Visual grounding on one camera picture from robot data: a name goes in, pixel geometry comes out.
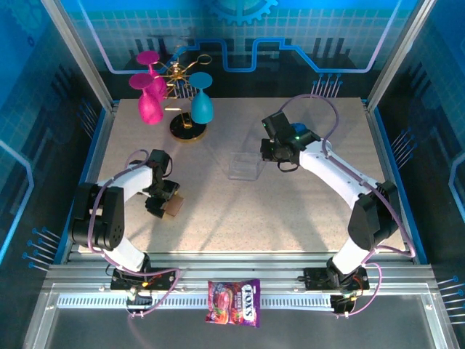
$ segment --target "enclosure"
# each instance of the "enclosure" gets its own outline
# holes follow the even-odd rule
[[[367,347],[459,348],[464,13],[453,0],[4,0],[1,347],[358,348],[364,328]],[[141,73],[168,82],[156,124],[140,106],[153,82]],[[384,244],[416,251],[372,256],[383,278],[367,265],[357,307],[378,295],[348,319],[312,311],[333,292],[298,277],[344,246],[351,204],[324,176],[261,161],[262,121],[301,94],[313,98],[286,105],[289,121],[325,137],[335,115],[320,97],[333,103],[331,151],[397,186],[408,239]],[[213,119],[197,122],[199,96]],[[124,236],[153,267],[182,271],[144,319],[128,318],[108,263],[68,238],[78,185],[112,178],[138,149],[169,154],[182,202],[163,218],[144,196],[124,207]],[[253,278],[260,330],[204,323],[208,280]]]

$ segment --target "glass panel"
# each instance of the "glass panel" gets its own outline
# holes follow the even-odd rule
[[[209,342],[221,343],[224,349],[234,349],[238,343],[243,343],[242,348],[308,348],[312,335],[311,348],[358,349],[356,339],[360,336],[355,337],[355,333],[368,322],[382,322],[382,328],[373,329],[376,335],[363,339],[362,348],[412,348],[406,344],[407,339],[415,343],[414,348],[436,348],[417,295],[377,297],[363,315],[344,322],[319,311],[262,310],[260,330],[253,332],[236,331],[233,326],[206,326],[205,314],[206,309],[154,311],[133,325],[121,309],[59,309],[46,347],[204,348],[208,338]],[[101,329],[98,344],[93,335],[96,328]],[[179,336],[179,329],[184,329],[185,334]]]
[[[140,95],[128,85],[132,74],[146,69],[136,61],[140,52],[155,50],[166,63],[181,47],[187,50],[184,65],[199,53],[213,57],[210,65],[192,69],[222,82],[211,97],[288,97],[312,90],[367,97],[416,0],[202,4],[63,1],[110,93],[121,99]]]
[[[0,46],[0,346],[20,348],[100,105],[40,1],[1,2]]]
[[[460,284],[465,278],[464,13],[462,1],[437,1],[379,104],[392,163],[426,256],[438,281],[457,275]],[[452,296],[457,290],[445,293]],[[450,315],[463,313],[461,304]],[[463,342],[465,328],[454,329]]]

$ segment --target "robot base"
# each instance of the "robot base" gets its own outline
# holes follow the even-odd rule
[[[150,268],[146,273],[162,271],[164,268]],[[129,291],[136,286],[139,291],[168,291],[176,278],[176,272],[161,274],[155,278],[151,276],[133,276],[121,270],[115,269],[111,278],[110,289],[112,291]]]
[[[307,291],[357,291],[359,289],[370,289],[368,275],[365,268],[358,268],[353,274],[341,281],[340,287],[333,287],[329,283],[327,268],[305,268],[304,276],[299,277],[300,282],[305,283]]]

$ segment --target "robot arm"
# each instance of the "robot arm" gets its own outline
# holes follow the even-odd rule
[[[133,161],[129,167],[135,167],[138,162]],[[146,165],[117,178],[102,195],[93,229],[93,247],[102,251],[120,268],[139,272],[150,267],[147,255],[124,236],[124,204],[137,193],[144,193],[148,196],[146,209],[162,218],[165,206],[179,188],[178,183],[163,179],[169,162],[167,153],[154,150]],[[92,207],[105,182],[107,180],[78,186],[68,231],[70,239],[77,244],[88,247]]]
[[[263,160],[277,162],[278,165],[289,162],[296,165],[294,169],[302,166],[332,187],[352,210],[348,225],[349,238],[327,263],[328,283],[333,288],[339,288],[357,272],[368,254],[397,230],[397,224],[371,190],[326,158],[322,151],[323,141],[314,132],[302,124],[289,124],[282,111],[267,117],[262,123],[270,137],[262,140],[260,151]],[[371,187],[382,192],[395,211],[400,212],[397,188],[393,183],[386,181],[380,184],[364,175],[338,157],[331,150],[329,142],[326,144],[332,158],[343,163]]]

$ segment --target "aluminum frame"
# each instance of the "aluminum frame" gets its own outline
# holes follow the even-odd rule
[[[97,182],[98,180],[99,173],[100,173],[100,167],[102,166],[103,157],[105,156],[105,151],[107,149],[108,140],[110,139],[110,133],[113,127],[113,122],[115,121],[116,112],[118,111],[118,106],[119,106],[119,102],[116,102],[113,105],[111,112],[108,113],[105,111],[105,115],[103,116],[104,119],[102,122],[102,127],[100,128],[98,132],[97,143],[95,145],[95,149],[92,154],[91,161],[90,161],[89,171],[87,172],[87,175],[86,175],[86,179],[85,179],[86,182]],[[60,264],[65,264],[68,262],[68,256],[72,252],[72,248],[74,246],[75,245],[73,245],[73,242],[71,240],[68,239],[66,241],[65,250],[63,252],[62,257],[60,258]]]
[[[379,77],[368,96],[369,112],[373,113],[376,106],[378,106],[378,103],[383,94],[386,92],[387,87],[394,78],[405,56],[412,48],[413,42],[418,36],[420,30],[423,28],[429,13],[434,7],[434,4],[436,4],[436,0],[423,0],[420,4],[417,4],[409,22],[405,24],[402,39],[398,40],[397,44],[392,49],[389,59],[384,65],[381,74],[379,74]]]
[[[110,93],[60,1],[41,0],[41,2],[58,32],[63,37],[66,46],[68,46],[68,49],[78,63],[79,68],[82,70],[82,73],[97,96],[97,99],[102,104],[102,107],[107,113],[111,113],[113,100]]]
[[[260,278],[262,294],[265,298],[292,299],[337,294],[338,292],[305,291],[303,283],[296,278],[302,274],[302,267],[324,267],[326,254],[280,253],[265,254],[151,254],[153,266],[179,266],[182,276],[175,289],[175,296],[191,294],[206,297],[207,281]],[[383,282],[379,296],[418,295],[424,304],[429,329],[437,348],[459,348],[452,326],[445,312],[444,304],[437,288],[434,274],[429,265],[413,265],[410,262],[390,260],[390,256],[377,255],[373,260],[379,262],[383,270]],[[31,325],[26,336],[24,348],[45,348],[57,309],[70,308],[69,302],[60,302],[60,297],[92,297],[104,300],[123,292],[109,290],[109,277],[105,275],[107,263],[103,260],[88,259],[54,265],[46,275],[41,296],[37,302]],[[373,294],[377,285],[376,268],[367,267],[371,280],[371,289],[366,295]],[[72,308],[89,308],[85,304]],[[271,307],[284,309],[291,306]],[[309,310],[311,307],[299,307]]]
[[[389,144],[384,144],[383,137],[381,136],[381,130],[379,129],[379,125],[378,125],[378,122],[376,121],[374,112],[369,111],[368,106],[365,106],[364,108],[365,108],[365,115],[366,115],[367,122],[368,122],[368,127],[370,127],[371,136],[373,137],[373,143],[375,145],[376,152],[378,153],[381,170],[383,171],[384,177],[385,179],[391,180],[393,183],[396,183],[398,186],[399,183],[397,183],[395,179],[394,172],[392,171],[392,167],[389,162],[389,156],[387,155],[387,151],[386,151],[386,148],[389,147]],[[405,208],[404,208],[404,204],[402,201],[400,202],[400,214],[401,214],[402,222],[404,223],[405,230],[407,231],[407,234],[409,235],[409,237],[413,240],[410,222],[409,222],[409,219],[407,218],[407,215],[405,214]],[[418,254],[415,256],[413,260],[416,263],[420,263]]]

